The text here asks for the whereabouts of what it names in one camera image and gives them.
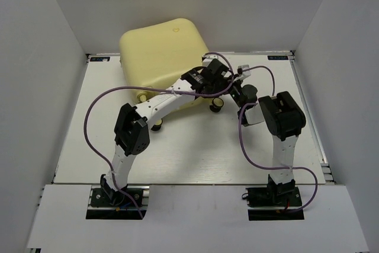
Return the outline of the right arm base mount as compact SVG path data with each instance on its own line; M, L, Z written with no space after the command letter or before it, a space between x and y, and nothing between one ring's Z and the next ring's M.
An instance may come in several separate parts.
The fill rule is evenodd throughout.
M303 210L293 212L303 205L298 187L278 201L274 201L265 187L246 188L241 198L247 203L250 222L304 220Z

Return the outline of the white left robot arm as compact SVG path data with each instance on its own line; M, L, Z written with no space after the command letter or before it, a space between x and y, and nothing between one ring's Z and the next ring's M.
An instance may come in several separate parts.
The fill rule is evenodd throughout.
M181 75L168 89L137 105L124 104L114 133L115 153L112 168L101 177L105 198L113 205L124 201L128 175L136 156L150 143L149 130L169 113L198 97L217 97L233 82L232 67L216 58L205 58L205 65Z

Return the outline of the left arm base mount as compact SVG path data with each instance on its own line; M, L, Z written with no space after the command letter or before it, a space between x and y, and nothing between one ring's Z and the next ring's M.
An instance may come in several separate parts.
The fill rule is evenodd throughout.
M129 193L138 205L142 216L147 212L149 202L149 187L128 187ZM92 187L86 210L86 220L141 220L141 216L132 199L124 194L112 202L100 187Z

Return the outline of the yellow hard-shell suitcase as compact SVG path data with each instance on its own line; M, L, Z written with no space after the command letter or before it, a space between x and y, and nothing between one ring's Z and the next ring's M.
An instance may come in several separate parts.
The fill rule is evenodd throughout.
M195 24L184 18L127 31L119 48L126 81L137 87L137 104L168 89L181 75L211 58Z

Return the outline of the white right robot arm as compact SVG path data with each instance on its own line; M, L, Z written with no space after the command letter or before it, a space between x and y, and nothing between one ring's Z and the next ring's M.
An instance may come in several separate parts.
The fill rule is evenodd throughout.
M259 168L269 171L268 200L280 205L295 189L294 149L306 125L306 117L288 91L258 98L258 90L253 85L240 86L255 68L249 65L237 68L237 85L230 90L230 95L240 108L237 113L239 127L265 123L272 135L272 165Z

